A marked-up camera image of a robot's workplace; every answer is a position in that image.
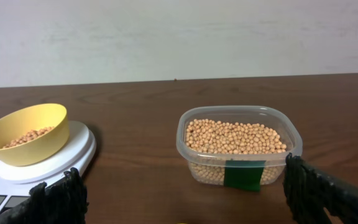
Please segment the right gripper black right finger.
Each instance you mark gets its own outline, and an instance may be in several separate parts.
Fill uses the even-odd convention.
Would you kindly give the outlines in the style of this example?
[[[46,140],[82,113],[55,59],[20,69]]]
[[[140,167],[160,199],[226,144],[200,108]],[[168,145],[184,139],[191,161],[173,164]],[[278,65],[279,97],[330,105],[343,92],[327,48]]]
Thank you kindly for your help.
[[[307,164],[289,153],[283,181],[284,194],[297,223],[358,224],[358,188]]]

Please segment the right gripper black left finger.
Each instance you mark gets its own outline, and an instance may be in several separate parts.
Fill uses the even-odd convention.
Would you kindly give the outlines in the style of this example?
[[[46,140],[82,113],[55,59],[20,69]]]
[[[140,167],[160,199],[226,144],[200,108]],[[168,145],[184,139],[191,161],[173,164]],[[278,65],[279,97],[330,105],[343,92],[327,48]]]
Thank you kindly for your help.
[[[72,167],[48,186],[42,182],[29,190],[30,197],[0,214],[0,224],[85,224],[87,188]]]

